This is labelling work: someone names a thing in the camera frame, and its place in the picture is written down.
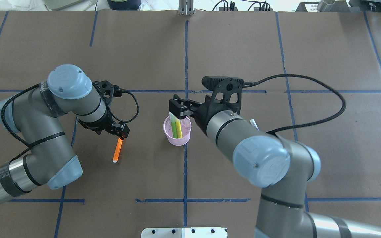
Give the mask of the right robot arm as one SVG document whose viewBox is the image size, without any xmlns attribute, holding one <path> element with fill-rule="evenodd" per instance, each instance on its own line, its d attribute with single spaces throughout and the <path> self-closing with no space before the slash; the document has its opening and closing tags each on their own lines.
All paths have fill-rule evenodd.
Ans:
<svg viewBox="0 0 381 238">
<path fill-rule="evenodd" d="M 239 113 L 241 97 L 204 102 L 174 95 L 168 110 L 179 119 L 189 116 L 237 172 L 261 195 L 255 225 L 256 238 L 381 238 L 381 227 L 305 211 L 308 182 L 321 169 L 319 155 L 298 141 L 256 129 Z"/>
</svg>

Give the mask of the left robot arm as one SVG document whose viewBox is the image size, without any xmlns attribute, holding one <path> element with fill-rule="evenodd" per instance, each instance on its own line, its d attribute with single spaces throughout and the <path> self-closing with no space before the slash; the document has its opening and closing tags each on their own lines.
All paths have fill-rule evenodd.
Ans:
<svg viewBox="0 0 381 238">
<path fill-rule="evenodd" d="M 101 134 L 128 137 L 126 120 L 110 109 L 113 97 L 129 90 L 94 81 L 72 64 L 56 67 L 46 81 L 0 101 L 0 122 L 27 148 L 0 166 L 0 204 L 47 185 L 62 188 L 83 174 L 78 156 L 59 121 L 73 113 L 78 123 Z"/>
</svg>

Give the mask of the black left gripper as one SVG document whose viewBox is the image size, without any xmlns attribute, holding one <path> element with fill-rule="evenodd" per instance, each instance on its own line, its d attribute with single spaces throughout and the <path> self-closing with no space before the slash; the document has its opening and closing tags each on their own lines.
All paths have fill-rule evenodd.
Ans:
<svg viewBox="0 0 381 238">
<path fill-rule="evenodd" d="M 78 122 L 83 128 L 90 129 L 97 134 L 101 134 L 101 131 L 107 131 L 120 138 L 127 138 L 130 132 L 126 123 L 115 123 L 112 116 L 108 114 L 104 114 L 95 122 L 85 122 L 83 120 L 78 120 Z"/>
</svg>

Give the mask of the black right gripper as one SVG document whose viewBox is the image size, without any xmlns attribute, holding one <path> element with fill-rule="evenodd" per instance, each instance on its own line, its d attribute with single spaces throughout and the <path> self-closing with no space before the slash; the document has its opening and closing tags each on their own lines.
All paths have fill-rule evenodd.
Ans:
<svg viewBox="0 0 381 238">
<path fill-rule="evenodd" d="M 169 100 L 168 111 L 179 120 L 185 119 L 187 116 L 194 118 L 196 124 L 203 131 L 207 132 L 207 125 L 214 116 L 214 108 L 216 102 L 206 101 L 203 103 L 188 99 L 181 99 L 178 95 L 173 95 L 173 99 Z"/>
</svg>

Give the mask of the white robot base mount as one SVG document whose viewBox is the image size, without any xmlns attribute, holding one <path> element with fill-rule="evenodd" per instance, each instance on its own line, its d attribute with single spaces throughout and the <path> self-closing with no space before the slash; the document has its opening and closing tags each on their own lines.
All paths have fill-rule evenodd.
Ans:
<svg viewBox="0 0 381 238">
<path fill-rule="evenodd" d="M 145 228 L 141 238 L 228 238 L 228 231 L 222 227 Z"/>
</svg>

